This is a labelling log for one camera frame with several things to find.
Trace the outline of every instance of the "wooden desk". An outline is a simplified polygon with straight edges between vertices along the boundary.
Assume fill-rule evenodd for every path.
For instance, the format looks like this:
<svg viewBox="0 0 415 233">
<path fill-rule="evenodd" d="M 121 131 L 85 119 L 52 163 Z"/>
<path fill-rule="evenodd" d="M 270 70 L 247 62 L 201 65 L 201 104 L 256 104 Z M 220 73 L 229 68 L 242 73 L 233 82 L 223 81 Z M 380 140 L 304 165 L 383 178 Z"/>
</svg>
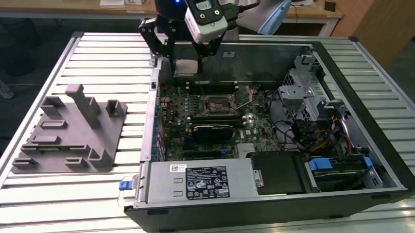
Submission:
<svg viewBox="0 0 415 233">
<path fill-rule="evenodd" d="M 137 19 L 155 16 L 155 0 L 124 8 L 100 8 L 100 0 L 0 0 L 0 17 Z"/>
<path fill-rule="evenodd" d="M 336 0 L 346 12 L 332 35 L 355 36 L 386 68 L 415 34 L 414 0 Z"/>
<path fill-rule="evenodd" d="M 155 0 L 145 0 L 144 5 L 129 5 L 124 8 L 100 8 L 100 0 L 0 0 L 0 17 L 21 18 L 81 18 L 81 19 L 140 19 L 156 15 Z M 340 11 L 323 9 L 324 0 L 316 6 L 291 8 L 286 23 L 323 24 L 322 36 L 330 36 Z"/>
</svg>

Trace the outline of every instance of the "cable connector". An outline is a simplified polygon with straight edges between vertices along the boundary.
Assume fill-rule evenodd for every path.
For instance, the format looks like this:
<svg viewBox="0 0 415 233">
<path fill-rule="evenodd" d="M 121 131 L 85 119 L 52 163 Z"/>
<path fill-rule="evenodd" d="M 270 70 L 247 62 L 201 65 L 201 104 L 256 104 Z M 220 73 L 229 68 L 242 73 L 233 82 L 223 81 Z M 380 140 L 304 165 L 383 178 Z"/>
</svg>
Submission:
<svg viewBox="0 0 415 233">
<path fill-rule="evenodd" d="M 227 19 L 227 22 L 232 22 L 237 20 L 237 14 L 240 13 L 240 9 L 232 3 L 228 3 L 221 6 L 223 15 Z"/>
</svg>

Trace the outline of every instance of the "sticker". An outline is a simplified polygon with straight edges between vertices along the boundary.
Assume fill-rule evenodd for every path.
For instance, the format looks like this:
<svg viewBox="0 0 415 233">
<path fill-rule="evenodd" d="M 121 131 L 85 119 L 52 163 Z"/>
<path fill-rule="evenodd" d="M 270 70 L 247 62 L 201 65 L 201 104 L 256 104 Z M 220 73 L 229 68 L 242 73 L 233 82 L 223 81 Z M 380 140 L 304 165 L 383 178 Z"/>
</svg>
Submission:
<svg viewBox="0 0 415 233">
<path fill-rule="evenodd" d="M 231 197 L 225 166 L 185 168 L 185 184 L 189 200 Z"/>
<path fill-rule="evenodd" d="M 169 172 L 185 172 L 187 164 L 171 164 Z"/>
<path fill-rule="evenodd" d="M 144 11 L 127 11 L 127 13 L 131 13 L 131 14 L 144 14 L 145 12 Z"/>
<path fill-rule="evenodd" d="M 233 57 L 235 52 L 223 52 L 223 57 Z"/>
<path fill-rule="evenodd" d="M 200 11 L 204 11 L 204 10 L 212 8 L 209 1 L 203 1 L 203 2 L 196 3 L 196 7 Z"/>
</svg>

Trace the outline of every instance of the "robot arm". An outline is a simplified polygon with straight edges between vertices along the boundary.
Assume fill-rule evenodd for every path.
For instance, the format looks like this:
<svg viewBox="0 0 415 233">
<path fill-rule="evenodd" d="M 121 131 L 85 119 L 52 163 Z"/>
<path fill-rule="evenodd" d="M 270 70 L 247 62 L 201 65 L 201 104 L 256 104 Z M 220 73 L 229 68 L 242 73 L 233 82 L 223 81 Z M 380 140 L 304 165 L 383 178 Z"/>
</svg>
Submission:
<svg viewBox="0 0 415 233">
<path fill-rule="evenodd" d="M 200 71 L 201 59 L 217 52 L 228 22 L 235 21 L 237 14 L 256 7 L 259 2 L 246 6 L 231 3 L 221 6 L 217 0 L 185 0 L 185 4 L 180 1 L 184 0 L 156 0 L 157 17 L 141 22 L 139 32 L 152 53 L 169 59 L 172 71 L 175 42 L 179 39 L 191 40 Z M 167 44 L 157 39 L 156 26 L 167 35 Z"/>
</svg>

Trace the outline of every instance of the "open computer tower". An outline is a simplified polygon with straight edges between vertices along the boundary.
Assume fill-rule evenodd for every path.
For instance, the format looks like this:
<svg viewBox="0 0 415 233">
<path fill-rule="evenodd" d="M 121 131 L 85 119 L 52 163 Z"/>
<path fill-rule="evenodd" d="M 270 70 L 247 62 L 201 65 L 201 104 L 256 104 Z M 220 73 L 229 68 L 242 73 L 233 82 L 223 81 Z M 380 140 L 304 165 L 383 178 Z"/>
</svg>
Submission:
<svg viewBox="0 0 415 233">
<path fill-rule="evenodd" d="M 152 61 L 136 200 L 124 207 L 145 231 L 342 218 L 414 194 L 320 42 L 224 42 L 196 75 L 192 45 L 177 43 L 175 54 L 175 73 Z"/>
</svg>

